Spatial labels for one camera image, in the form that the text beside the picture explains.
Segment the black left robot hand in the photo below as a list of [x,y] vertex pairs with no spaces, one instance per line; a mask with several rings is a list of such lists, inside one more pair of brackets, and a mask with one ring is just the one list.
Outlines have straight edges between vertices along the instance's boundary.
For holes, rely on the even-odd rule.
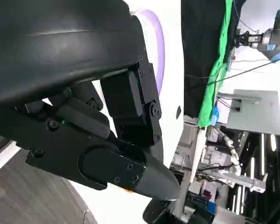
[[0,0],[0,135],[96,190],[179,196],[142,26],[122,0]]

